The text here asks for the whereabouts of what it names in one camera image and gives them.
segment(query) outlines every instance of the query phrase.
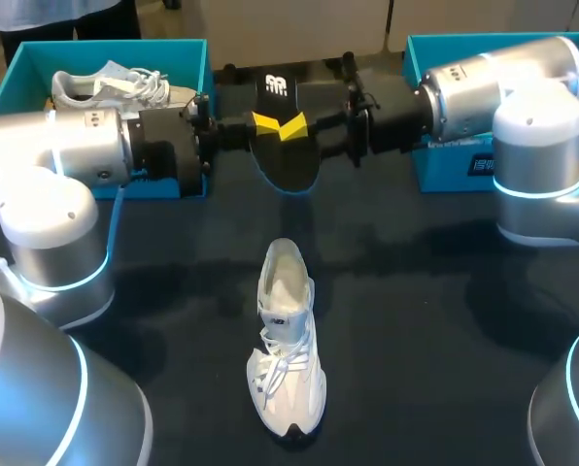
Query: shoelace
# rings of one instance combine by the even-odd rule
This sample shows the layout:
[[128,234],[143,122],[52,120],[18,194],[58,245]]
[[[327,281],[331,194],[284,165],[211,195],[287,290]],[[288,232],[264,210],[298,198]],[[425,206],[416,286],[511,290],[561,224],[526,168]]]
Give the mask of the shoelace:
[[169,82],[166,80],[166,75],[160,75],[159,71],[149,71],[145,68],[132,68],[131,71],[136,76],[134,84],[141,87],[134,92],[125,94],[125,98],[147,100],[155,105],[168,101]]
[[279,389],[288,372],[297,372],[309,368],[309,327],[307,319],[305,331],[295,345],[282,345],[268,338],[268,329],[261,330],[261,340],[266,345],[269,355],[259,360],[256,374],[256,386],[264,395],[263,409],[268,399]]

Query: teal box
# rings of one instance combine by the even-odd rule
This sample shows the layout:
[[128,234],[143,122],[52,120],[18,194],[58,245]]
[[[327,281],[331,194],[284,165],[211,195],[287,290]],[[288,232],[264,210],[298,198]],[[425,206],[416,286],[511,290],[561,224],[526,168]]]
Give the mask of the teal box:
[[[579,32],[410,36],[406,44],[402,74],[409,84],[416,86],[422,75],[434,66],[555,35],[567,37],[579,49]],[[427,148],[413,151],[423,192],[492,190],[492,176],[468,175],[472,164],[491,164],[492,156],[492,133],[460,142],[430,142]]]
[[[43,111],[56,71],[90,75],[108,60],[126,68],[157,70],[167,75],[172,85],[206,92],[214,104],[214,81],[204,40],[27,42],[17,51],[0,86],[0,115]],[[97,199],[113,199],[116,193],[116,188],[93,190]],[[173,180],[133,182],[125,197],[175,199],[179,190]]]

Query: black table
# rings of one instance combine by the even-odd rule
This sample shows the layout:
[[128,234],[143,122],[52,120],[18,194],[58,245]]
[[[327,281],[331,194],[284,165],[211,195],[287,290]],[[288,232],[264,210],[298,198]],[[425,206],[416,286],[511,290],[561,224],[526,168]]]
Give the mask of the black table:
[[[225,110],[245,95],[227,91]],[[272,440],[245,374],[282,236],[316,283],[328,379],[308,449]],[[421,195],[394,153],[328,160],[308,196],[222,154],[208,199],[124,204],[116,264],[114,307],[76,335],[147,393],[152,465],[530,465],[528,400],[579,332],[579,249],[508,244],[489,193]]]

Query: shoe tongue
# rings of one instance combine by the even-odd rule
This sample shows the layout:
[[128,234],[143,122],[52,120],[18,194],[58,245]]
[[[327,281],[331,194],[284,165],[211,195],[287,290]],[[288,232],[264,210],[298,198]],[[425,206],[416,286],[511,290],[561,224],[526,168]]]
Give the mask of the shoe tongue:
[[283,313],[259,311],[263,324],[268,329],[268,338],[276,340],[281,345],[294,345],[305,332],[307,311],[300,313]]
[[93,98],[105,100],[122,97],[125,94],[131,94],[135,90],[136,84],[130,81],[100,77],[95,80],[93,85]]

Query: white sneaker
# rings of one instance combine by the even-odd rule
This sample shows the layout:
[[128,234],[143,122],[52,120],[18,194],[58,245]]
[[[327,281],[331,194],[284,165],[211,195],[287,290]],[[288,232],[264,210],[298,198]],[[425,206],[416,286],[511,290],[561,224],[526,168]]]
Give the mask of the white sneaker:
[[52,101],[57,110],[117,107],[130,119],[145,109],[185,107],[196,91],[169,85],[159,71],[124,68],[109,61],[89,76],[57,71],[52,77]]
[[266,352],[254,349],[247,379],[259,417],[279,437],[312,434],[324,414],[326,375],[318,358],[314,296],[296,244],[275,240],[257,291]]

